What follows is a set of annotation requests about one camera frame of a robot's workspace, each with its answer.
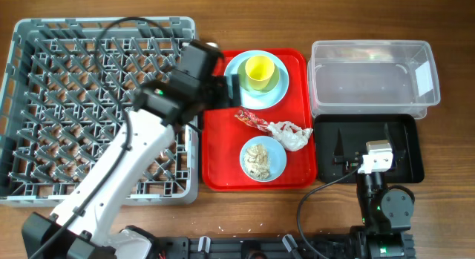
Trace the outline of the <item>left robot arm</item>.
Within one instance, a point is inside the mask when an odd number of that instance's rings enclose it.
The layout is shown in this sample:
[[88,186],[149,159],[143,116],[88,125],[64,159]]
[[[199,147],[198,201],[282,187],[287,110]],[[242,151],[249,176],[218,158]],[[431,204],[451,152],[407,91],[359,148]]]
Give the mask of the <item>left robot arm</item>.
[[157,258],[156,237],[137,227],[111,235],[131,187],[177,132],[200,111],[240,105],[238,76],[174,69],[169,82],[148,82],[105,153],[49,217],[33,213],[22,236],[29,258]]

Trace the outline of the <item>red snack wrapper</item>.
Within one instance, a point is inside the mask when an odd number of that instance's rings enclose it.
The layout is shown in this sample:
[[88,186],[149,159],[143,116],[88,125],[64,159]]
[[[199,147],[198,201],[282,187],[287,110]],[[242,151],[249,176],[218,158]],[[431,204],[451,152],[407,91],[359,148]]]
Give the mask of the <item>red snack wrapper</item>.
[[256,128],[266,133],[270,132],[268,129],[269,123],[266,120],[259,118],[256,114],[245,108],[238,110],[235,114],[235,118],[245,123],[249,127]]

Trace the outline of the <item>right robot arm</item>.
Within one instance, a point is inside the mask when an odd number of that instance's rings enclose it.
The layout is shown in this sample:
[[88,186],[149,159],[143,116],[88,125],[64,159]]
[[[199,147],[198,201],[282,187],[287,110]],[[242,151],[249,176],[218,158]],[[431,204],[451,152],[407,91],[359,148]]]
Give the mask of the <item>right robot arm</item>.
[[366,143],[364,154],[346,157],[343,138],[338,134],[332,163],[341,165],[347,177],[356,177],[356,194],[362,226],[350,228],[344,242],[345,258],[415,258],[411,235],[415,195],[400,185],[389,186],[384,175],[393,166],[394,154],[389,126],[383,140]]

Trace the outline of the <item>rice and nut leftovers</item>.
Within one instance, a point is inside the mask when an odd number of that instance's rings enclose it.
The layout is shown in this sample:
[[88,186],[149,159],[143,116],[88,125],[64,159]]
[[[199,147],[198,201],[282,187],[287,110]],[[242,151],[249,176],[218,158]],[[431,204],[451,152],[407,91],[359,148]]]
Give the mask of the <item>rice and nut leftovers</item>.
[[253,179],[265,180],[270,175],[269,154],[263,144],[249,146],[243,155],[245,172]]

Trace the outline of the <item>light blue bowl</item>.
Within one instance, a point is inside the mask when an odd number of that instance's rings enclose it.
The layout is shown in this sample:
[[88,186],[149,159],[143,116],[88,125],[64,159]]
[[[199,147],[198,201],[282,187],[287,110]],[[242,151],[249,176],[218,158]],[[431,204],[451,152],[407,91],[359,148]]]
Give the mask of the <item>light blue bowl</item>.
[[[244,170],[243,166],[243,155],[245,154],[246,149],[251,145],[263,144],[269,154],[270,161],[270,175],[265,180],[256,180],[251,178]],[[251,138],[246,144],[242,147],[240,151],[240,166],[243,169],[243,172],[252,180],[258,182],[270,182],[276,180],[282,175],[286,167],[286,152],[284,147],[274,138],[267,136],[259,136]]]

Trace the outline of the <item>white tissue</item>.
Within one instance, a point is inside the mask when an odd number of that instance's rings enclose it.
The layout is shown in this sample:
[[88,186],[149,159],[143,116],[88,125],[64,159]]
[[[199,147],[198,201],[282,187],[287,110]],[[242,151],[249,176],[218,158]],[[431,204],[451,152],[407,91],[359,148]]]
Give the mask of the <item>white tissue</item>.
[[312,128],[301,128],[292,122],[270,122],[266,129],[287,151],[298,151],[308,144]]

